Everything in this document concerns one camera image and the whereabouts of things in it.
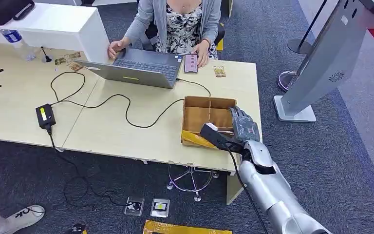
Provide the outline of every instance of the water bottle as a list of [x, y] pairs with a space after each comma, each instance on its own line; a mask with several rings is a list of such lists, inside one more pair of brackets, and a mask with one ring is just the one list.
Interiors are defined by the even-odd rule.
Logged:
[[16, 30], [0, 29], [0, 33], [6, 40], [13, 45], [17, 53], [26, 61], [35, 59], [33, 47], [29, 46], [22, 40], [22, 36]]

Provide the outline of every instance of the metal pole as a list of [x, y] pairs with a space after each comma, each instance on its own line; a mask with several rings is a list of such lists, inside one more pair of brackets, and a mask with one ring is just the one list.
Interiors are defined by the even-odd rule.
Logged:
[[307, 35], [309, 34], [309, 32], [312, 30], [312, 27], [315, 24], [316, 20], [318, 19], [319, 14], [322, 12], [322, 9], [324, 8], [326, 2], [327, 2], [327, 0], [324, 0], [322, 2], [322, 5], [320, 6], [320, 8], [319, 8], [318, 12], [316, 13], [315, 17], [313, 18], [312, 23], [309, 25], [309, 28], [307, 29], [306, 33], [304, 34], [303, 39], [302, 40], [291, 39], [291, 40], [288, 41], [287, 47], [291, 51], [293, 51], [295, 53], [298, 53], [298, 54], [305, 55], [305, 54], [308, 54], [312, 50], [312, 45], [310, 43], [306, 42], [306, 38], [307, 38]]

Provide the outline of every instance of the speaker grille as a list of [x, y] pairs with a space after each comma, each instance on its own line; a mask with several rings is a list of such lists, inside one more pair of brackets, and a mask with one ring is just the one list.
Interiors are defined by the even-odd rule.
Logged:
[[345, 77], [345, 74], [343, 72], [336, 72], [335, 74], [331, 75], [329, 77], [330, 82], [337, 82], [340, 81]]

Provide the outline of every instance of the woman's hand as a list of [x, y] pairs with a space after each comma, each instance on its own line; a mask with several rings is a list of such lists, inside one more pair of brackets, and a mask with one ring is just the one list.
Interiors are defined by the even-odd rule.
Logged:
[[208, 58], [208, 48], [210, 47], [210, 43], [208, 43], [207, 40], [203, 40], [201, 43], [197, 44], [193, 47], [191, 50], [191, 53], [197, 53], [198, 59], [197, 59], [197, 65], [198, 67], [204, 67], [207, 65], [208, 61], [210, 60]]
[[111, 42], [108, 46], [108, 56], [115, 59], [117, 52], [124, 49], [130, 44], [130, 39], [128, 37], [123, 37], [121, 40]]

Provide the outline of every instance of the person's leg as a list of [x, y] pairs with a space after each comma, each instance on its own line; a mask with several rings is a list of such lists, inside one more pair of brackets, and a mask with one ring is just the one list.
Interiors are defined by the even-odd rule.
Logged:
[[8, 218], [0, 217], [0, 234], [13, 234], [40, 221], [45, 214], [41, 206], [29, 206]]

